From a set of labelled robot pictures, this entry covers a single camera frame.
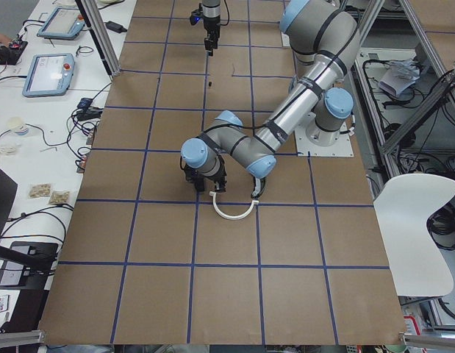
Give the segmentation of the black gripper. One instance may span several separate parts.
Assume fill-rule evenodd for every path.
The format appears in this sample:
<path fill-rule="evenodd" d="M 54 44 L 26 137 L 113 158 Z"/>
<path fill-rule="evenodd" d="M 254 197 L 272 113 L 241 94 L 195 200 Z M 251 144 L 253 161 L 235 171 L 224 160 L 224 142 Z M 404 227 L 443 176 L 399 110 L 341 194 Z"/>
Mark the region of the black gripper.
<path fill-rule="evenodd" d="M 205 191 L 205 180 L 207 178 L 214 183 L 214 191 L 216 193 L 226 192 L 226 169 L 224 161 L 216 161 L 211 171 L 200 171 L 185 164 L 182 170 L 185 174 L 185 179 L 194 184 L 197 192 Z"/>
<path fill-rule="evenodd" d="M 207 31 L 207 37 L 204 39 L 204 47 L 209 56 L 214 54 L 217 49 L 217 39 L 221 33 L 221 17 L 204 17 L 204 28 Z"/>

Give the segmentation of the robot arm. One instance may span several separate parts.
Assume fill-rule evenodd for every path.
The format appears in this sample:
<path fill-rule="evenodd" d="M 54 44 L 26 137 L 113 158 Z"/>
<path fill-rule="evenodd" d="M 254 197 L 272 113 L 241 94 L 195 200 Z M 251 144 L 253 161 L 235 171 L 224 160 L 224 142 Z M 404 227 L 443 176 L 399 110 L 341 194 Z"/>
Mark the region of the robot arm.
<path fill-rule="evenodd" d="M 332 85 L 342 79 L 359 51 L 359 28 L 353 17 L 326 1 L 291 1 L 280 21 L 280 30 L 290 40 L 296 58 L 306 64 L 303 75 L 272 115 L 254 129 L 245 126 L 231 111 L 224 110 L 196 138 L 181 148 L 180 167 L 185 179 L 197 191 L 204 181 L 213 181 L 215 190 L 226 187 L 226 152 L 252 177 L 263 181 L 276 165 L 275 153 L 287 141 L 301 120 L 318 104 Z"/>
<path fill-rule="evenodd" d="M 218 48 L 218 40 L 221 36 L 221 1 L 202 0 L 201 11 L 206 37 L 204 47 L 209 56 Z"/>

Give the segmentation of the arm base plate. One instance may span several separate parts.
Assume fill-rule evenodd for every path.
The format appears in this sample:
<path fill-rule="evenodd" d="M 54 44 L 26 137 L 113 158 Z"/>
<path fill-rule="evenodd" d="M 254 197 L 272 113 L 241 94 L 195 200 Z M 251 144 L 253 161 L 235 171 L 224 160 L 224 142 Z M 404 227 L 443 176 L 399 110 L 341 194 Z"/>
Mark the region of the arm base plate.
<path fill-rule="evenodd" d="M 346 122 L 342 120 L 340 129 L 326 132 L 316 125 L 316 114 L 309 113 L 295 128 L 295 146 L 300 157 L 353 157 L 351 138 Z"/>

